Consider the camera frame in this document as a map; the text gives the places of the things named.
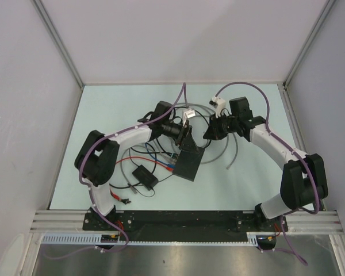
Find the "black network switch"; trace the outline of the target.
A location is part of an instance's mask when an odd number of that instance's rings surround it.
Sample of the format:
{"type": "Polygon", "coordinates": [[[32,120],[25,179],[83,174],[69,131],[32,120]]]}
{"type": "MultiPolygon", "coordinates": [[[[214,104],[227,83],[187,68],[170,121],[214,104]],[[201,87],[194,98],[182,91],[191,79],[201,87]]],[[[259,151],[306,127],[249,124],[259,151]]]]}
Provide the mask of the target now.
{"type": "Polygon", "coordinates": [[[173,169],[173,174],[188,181],[194,181],[205,149],[198,147],[197,152],[181,151],[173,169]]]}

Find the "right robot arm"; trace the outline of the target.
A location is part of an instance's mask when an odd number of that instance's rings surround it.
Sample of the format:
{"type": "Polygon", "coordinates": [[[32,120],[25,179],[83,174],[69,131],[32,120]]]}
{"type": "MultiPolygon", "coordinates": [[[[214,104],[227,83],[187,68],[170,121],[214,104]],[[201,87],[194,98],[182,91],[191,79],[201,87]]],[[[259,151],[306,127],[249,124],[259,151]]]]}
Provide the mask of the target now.
{"type": "Polygon", "coordinates": [[[259,147],[282,170],[279,193],[254,209],[254,225],[259,230],[268,230],[282,215],[306,210],[308,204],[315,206],[312,213],[320,210],[320,201],[328,197],[329,191],[324,161],[319,154],[310,155],[291,147],[270,129],[265,118],[253,115],[245,97],[226,102],[214,96],[210,105],[215,112],[209,117],[204,139],[221,140],[237,133],[259,147]]]}

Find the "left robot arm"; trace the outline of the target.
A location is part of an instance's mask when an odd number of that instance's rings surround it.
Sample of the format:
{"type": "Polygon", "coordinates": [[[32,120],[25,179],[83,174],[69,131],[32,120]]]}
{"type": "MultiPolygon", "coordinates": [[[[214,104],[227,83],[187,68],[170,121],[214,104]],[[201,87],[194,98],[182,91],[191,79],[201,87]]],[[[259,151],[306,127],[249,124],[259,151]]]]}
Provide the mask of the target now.
{"type": "Polygon", "coordinates": [[[188,121],[175,123],[171,115],[174,105],[160,101],[155,109],[138,120],[137,125],[105,135],[99,131],[88,134],[74,166],[79,171],[79,181],[89,190],[91,207],[97,215],[95,222],[104,230],[116,222],[112,213],[114,203],[109,190],[109,181],[114,173],[118,154],[141,143],[148,143],[161,135],[173,139],[179,148],[172,173],[193,181],[201,164],[205,149],[196,144],[192,126],[188,121]]]}

